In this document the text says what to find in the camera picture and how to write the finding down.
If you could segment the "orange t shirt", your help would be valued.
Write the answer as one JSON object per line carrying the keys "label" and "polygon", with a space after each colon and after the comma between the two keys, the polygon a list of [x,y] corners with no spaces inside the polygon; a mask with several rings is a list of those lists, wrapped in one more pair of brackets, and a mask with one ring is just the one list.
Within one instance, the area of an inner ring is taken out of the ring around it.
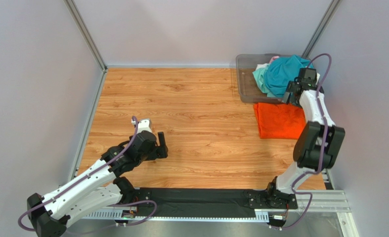
{"label": "orange t shirt", "polygon": [[261,139],[298,139],[305,125],[303,109],[291,104],[253,105]]}

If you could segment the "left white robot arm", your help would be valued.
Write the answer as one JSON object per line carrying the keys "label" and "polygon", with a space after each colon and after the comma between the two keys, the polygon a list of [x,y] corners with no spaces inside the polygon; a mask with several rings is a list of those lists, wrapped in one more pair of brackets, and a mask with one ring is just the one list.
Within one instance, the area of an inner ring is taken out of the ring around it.
{"label": "left white robot arm", "polygon": [[64,186],[27,198],[27,211],[18,219],[19,226],[39,237],[60,237],[83,217],[107,206],[127,207],[157,204],[138,200],[136,189],[123,176],[144,161],[168,157],[163,132],[141,131],[130,140],[110,147],[90,168]]}

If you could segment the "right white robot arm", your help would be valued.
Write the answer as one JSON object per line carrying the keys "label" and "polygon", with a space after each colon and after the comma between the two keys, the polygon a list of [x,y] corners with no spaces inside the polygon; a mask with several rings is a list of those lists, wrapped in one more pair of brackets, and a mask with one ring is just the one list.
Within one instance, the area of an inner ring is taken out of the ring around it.
{"label": "right white robot arm", "polygon": [[345,137],[345,129],[336,126],[325,106],[322,80],[312,68],[301,68],[289,82],[282,102],[303,109],[305,127],[293,150],[293,163],[268,184],[266,197],[290,202],[297,188],[310,176],[334,166]]}

